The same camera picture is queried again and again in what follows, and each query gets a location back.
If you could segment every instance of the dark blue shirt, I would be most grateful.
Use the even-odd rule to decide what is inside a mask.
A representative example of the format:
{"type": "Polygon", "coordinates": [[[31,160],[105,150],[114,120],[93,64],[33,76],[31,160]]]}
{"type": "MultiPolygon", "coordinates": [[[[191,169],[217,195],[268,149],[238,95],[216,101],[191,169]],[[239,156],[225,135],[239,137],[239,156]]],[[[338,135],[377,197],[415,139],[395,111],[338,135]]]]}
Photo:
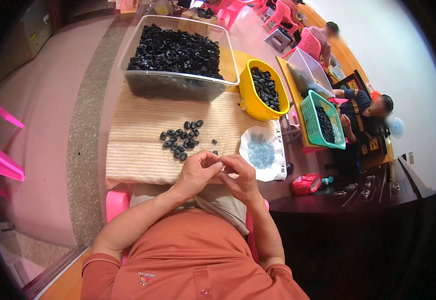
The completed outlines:
{"type": "Polygon", "coordinates": [[[362,90],[346,89],[345,99],[349,101],[335,105],[339,114],[350,119],[353,134],[359,143],[369,141],[378,135],[378,126],[374,117],[365,117],[362,113],[371,105],[371,99],[362,90]]]}

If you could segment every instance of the pink shirt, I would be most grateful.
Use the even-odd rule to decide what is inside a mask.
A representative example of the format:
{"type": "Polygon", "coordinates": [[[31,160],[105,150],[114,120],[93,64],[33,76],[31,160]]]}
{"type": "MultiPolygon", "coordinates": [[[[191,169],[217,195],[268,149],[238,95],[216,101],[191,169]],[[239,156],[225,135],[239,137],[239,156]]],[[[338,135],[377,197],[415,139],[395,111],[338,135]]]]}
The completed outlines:
{"type": "Polygon", "coordinates": [[[330,63],[331,45],[328,42],[327,35],[325,34],[325,29],[318,28],[313,25],[309,27],[308,30],[313,34],[314,37],[317,38],[318,41],[320,41],[322,47],[321,56],[323,57],[325,66],[328,66],[330,63]]]}

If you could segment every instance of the beige striped towel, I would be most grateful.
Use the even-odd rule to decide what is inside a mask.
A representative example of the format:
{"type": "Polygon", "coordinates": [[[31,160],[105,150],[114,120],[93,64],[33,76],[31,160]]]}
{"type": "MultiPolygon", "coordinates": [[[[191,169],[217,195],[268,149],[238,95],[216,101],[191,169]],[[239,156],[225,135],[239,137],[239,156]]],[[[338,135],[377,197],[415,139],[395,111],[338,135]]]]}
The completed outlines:
{"type": "Polygon", "coordinates": [[[238,153],[241,135],[258,125],[274,130],[273,121],[258,121],[241,111],[239,93],[225,92],[212,102],[145,99],[133,96],[124,82],[116,99],[106,155],[106,188],[119,183],[173,184],[183,162],[162,147],[159,136],[168,129],[183,129],[185,121],[203,120],[200,141],[192,155],[202,149],[220,156],[238,153]]]}

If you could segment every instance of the teal plastic basket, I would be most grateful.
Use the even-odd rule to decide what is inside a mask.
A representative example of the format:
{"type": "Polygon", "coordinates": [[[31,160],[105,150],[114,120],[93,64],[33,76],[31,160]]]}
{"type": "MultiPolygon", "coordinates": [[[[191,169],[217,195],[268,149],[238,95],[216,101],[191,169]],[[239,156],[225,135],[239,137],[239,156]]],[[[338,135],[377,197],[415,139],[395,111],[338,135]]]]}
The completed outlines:
{"type": "Polygon", "coordinates": [[[345,135],[343,134],[340,116],[335,106],[312,90],[308,91],[308,96],[301,102],[300,106],[302,107],[306,133],[310,143],[329,148],[345,149],[345,135]],[[335,134],[335,143],[327,142],[323,138],[315,105],[323,107],[330,118],[333,133],[335,134]]]}

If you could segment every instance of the white paper bowl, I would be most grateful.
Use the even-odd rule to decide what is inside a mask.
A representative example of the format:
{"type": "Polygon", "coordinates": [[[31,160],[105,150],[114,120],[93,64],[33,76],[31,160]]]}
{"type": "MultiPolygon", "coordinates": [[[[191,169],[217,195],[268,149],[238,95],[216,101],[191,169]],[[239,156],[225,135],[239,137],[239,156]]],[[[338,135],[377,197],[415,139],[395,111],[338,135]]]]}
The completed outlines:
{"type": "Polygon", "coordinates": [[[264,128],[260,126],[253,126],[248,128],[247,131],[242,135],[242,144],[240,145],[240,155],[255,168],[257,173],[257,179],[262,182],[269,182],[274,180],[278,174],[281,172],[281,168],[284,165],[283,156],[281,155],[281,143],[278,141],[278,138],[269,128],[264,128]],[[263,135],[263,139],[269,143],[272,143],[275,147],[275,161],[271,165],[271,167],[266,169],[258,169],[254,166],[248,157],[248,142],[251,141],[252,135],[263,135]]]}

